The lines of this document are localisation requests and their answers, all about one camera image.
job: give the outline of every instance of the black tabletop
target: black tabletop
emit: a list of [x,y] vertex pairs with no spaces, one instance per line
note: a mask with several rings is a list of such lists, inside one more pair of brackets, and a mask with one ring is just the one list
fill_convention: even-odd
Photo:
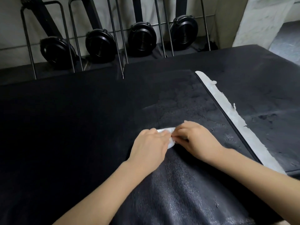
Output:
[[246,45],[125,65],[126,78],[170,70],[202,71],[288,175],[300,179],[300,66]]
[[[52,224],[125,161],[137,134],[183,120],[254,159],[189,70],[116,80],[113,68],[0,87],[0,224]],[[112,224],[271,224],[280,218],[182,147]]]

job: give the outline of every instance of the black round disc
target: black round disc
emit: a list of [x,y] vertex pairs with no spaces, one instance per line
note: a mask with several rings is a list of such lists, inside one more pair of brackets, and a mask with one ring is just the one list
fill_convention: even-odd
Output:
[[190,46],[198,34],[198,24],[192,16],[182,15],[173,20],[171,38],[174,50]]
[[150,23],[138,22],[131,26],[128,36],[130,54],[148,56],[156,47],[156,33]]
[[85,46],[95,62],[110,62],[117,54],[115,40],[105,29],[95,29],[87,33]]
[[[59,37],[48,37],[40,41],[40,51],[43,57],[57,69],[69,69],[72,67],[69,45],[66,40]],[[71,46],[73,63],[77,61],[77,55]]]

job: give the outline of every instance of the person's left hand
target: person's left hand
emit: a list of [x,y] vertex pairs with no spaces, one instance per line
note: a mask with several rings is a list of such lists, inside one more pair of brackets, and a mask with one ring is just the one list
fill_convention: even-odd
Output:
[[165,159],[171,133],[167,130],[142,130],[134,141],[127,160],[146,177],[155,171]]

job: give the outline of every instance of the hand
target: hand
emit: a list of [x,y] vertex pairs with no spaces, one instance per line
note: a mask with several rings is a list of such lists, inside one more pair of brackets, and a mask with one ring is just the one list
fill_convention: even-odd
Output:
[[146,177],[165,159],[170,137],[171,134],[167,130],[161,133],[154,128],[141,131],[134,141],[127,161]]
[[192,121],[184,121],[183,124],[177,126],[172,133],[172,139],[194,157],[206,163],[224,150],[224,147],[207,128]]

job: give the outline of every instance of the person's left arm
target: person's left arm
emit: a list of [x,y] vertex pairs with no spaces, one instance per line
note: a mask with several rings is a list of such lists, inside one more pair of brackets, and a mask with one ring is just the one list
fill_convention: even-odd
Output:
[[168,131],[140,132],[129,159],[53,225],[109,224],[131,191],[163,162],[170,137]]

